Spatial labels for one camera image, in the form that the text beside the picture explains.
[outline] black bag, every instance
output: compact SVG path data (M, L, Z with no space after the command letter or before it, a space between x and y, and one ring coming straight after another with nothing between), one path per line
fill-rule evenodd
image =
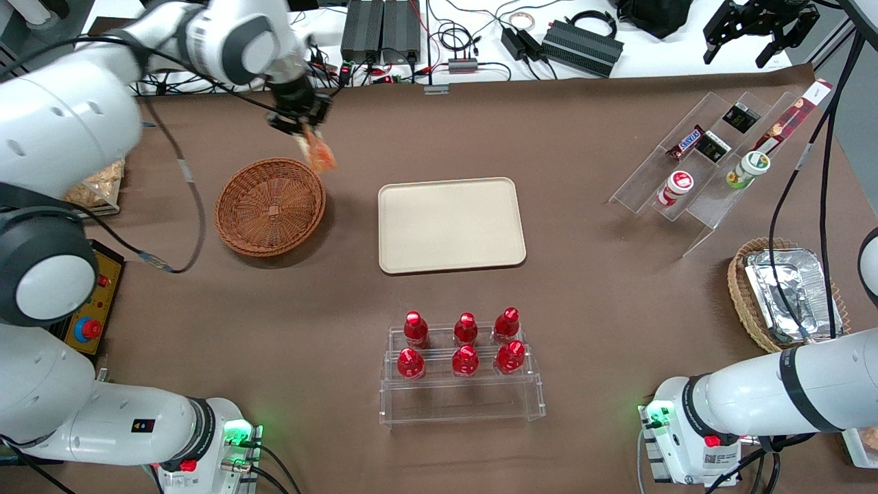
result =
M686 24L692 0L617 0L616 16L662 39Z

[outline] round wicker basket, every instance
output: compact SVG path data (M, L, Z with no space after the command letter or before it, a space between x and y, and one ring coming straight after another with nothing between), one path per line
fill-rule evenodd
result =
M775 249L789 249L796 247L795 243L786 241L782 238L774 239ZM781 345L774 341L768 334L768 328L765 321L762 320L762 311L759 309L759 303L756 296L750 288L750 281L747 279L747 273L744 271L744 256L754 251L763 251L768 248L768 239L766 237L754 238L745 243L738 249L738 253L729 263L729 294L731 301L735 304L735 310L741 319L741 324L747 329L750 338L761 346L763 350L769 353L779 352L790 346L798 346L801 344ZM838 314L841 317L841 330L843 333L850 332L850 320L847 317L847 309L845 304L838 296L838 287L832 283L832 298L838 307Z
M307 165L276 157L235 173L213 210L219 238L255 258L283 254L303 243L326 209L326 189Z

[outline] red bottle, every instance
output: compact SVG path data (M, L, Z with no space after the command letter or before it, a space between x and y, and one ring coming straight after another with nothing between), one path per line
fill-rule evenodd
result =
M396 370L406 379L420 379L427 373L424 358L420 353L411 349L403 348L396 360Z
M460 320L454 325L454 343L457 346L475 345L479 327L476 325L476 317L469 312L460 315Z
M479 368L479 355L471 345L463 345L451 357L451 370L457 377L469 377Z
M515 335L518 334L519 326L518 309L510 307L509 309L504 310L503 314L500 314L500 317L497 318L497 322L494 323L494 329L491 331L491 339L497 345L509 343L514 340Z
M402 327L402 332L406 333L406 342L413 348L425 350L430 347L430 335L428 333L427 321L415 311L411 311L406 316L406 325Z
M512 374L524 364L524 343L514 339L500 347L494 357L494 369L500 374Z

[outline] white table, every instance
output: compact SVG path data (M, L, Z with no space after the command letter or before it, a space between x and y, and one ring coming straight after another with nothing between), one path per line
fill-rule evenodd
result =
M451 0L455 5L462 9L485 9L495 11L498 6L504 3L504 0L479 0L478 2L466 2L465 0ZM547 4L550 0L518 0L514 4L510 4L504 9L509 11L521 5L541 5ZM756 67L756 57L762 49L768 44L768 37L745 36L739 40L734 40L724 45L720 50L716 59L706 65L702 59L706 49L704 35L702 29L707 24L710 17L716 11L716 8L723 0L694 0L689 11L687 23L674 34L663 40L652 37L649 33L637 29L629 23L617 23L618 34L616 39L624 43L622 57L616 63L611 74L612 77L644 77L644 76L688 76L700 74L735 74L741 72L760 72L777 70L791 65L789 58L785 53L780 53L773 57L768 64L759 69ZM420 0L421 17L427 22L427 11L425 0ZM430 0L430 6L438 18L448 18L458 22L458 24L466 27L470 32L475 32L485 25L491 17L484 13L470 13L455 10L448 0ZM91 21L96 16L110 17L136 17L142 12L143 8L137 0L96 0L95 7L92 11L90 21L86 24L86 30L90 27ZM340 45L342 42L342 31L344 28L345 16L340 11L344 11L342 7L333 7L333 10L320 9L318 11L305 12L304 17L297 12L290 14L290 22L298 18L293 27L296 32L303 38L312 34L320 49L329 55L329 62L334 65L340 65L342 58L340 53ZM599 10L609 11L615 17L615 9L611 7L608 0L561 0L557 4L544 7L542 9L525 9L536 20L536 25L530 31L530 34L537 40L542 40L549 23L556 19L563 19L564 16L572 17L579 11ZM429 27L434 32L439 23L430 16ZM608 28L601 21L595 19L583 19L577 23L577 26L586 29L592 29L597 33L606 33ZM479 61L480 62L503 62L512 70L513 80L532 80L533 76L528 72L527 66L523 62L513 62L508 51L500 42L499 23L494 22L486 29L482 30L479 35L482 40L478 43ZM425 32L422 32L422 49L427 46ZM442 62L446 62L453 54L444 48L437 51L436 44L431 42L431 56L433 63L436 63L437 57ZM426 67L426 56L423 61L416 66L417 69ZM534 71L541 78L551 78L548 67L541 62L532 63ZM558 73L559 78L572 77L593 77L585 72L568 68L560 63L554 62L552 66ZM392 74L400 76L409 75L409 67L394 67ZM447 71L437 71L434 74L434 84L471 82L471 81L500 81L505 80L506 71L502 67L492 67L490 70L480 69L474 74L451 75ZM359 85L362 78L356 78L356 84ZM204 83L193 83L192 89L203 87Z

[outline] clear acrylic stand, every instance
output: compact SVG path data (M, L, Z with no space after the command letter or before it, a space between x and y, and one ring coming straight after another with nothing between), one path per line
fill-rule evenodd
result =
M746 191L746 188L734 189L729 186L725 181L725 176L741 160L741 156L752 149L756 141L797 99L798 97L793 93L786 92L774 105L769 105L750 92L744 93L737 103L747 106L760 115L760 118L746 133L741 133L723 120L723 116L732 108L733 104L715 93L709 92L689 112L686 118L677 124L677 127L658 144L628 180L615 191L609 201L622 204L634 214L639 214L645 206L650 205L670 222L677 221L684 212L689 212L696 220L704 224L704 229L689 245L683 254L686 256L716 230L719 223ZM712 125L706 127L706 124L711 122ZM731 147L731 151L727 152L716 163L697 149L690 149L683 156L683 159L679 162L674 161L666 152L679 144L696 125L716 134ZM691 174L694 186L672 206L664 206L658 201L659 191L664 188L668 176L677 170L684 170Z
M546 414L543 381L524 329L517 337L525 344L525 362L510 375L493 369L500 349L491 341L493 322L481 322L476 339L479 369L470 377L451 372L454 325L431 326L430 348L419 350L427 373L418 380L404 379L396 369L399 351L406 348L402 327L392 327L387 338L384 369L381 373L380 422L398 424L462 422L492 418L537 420Z

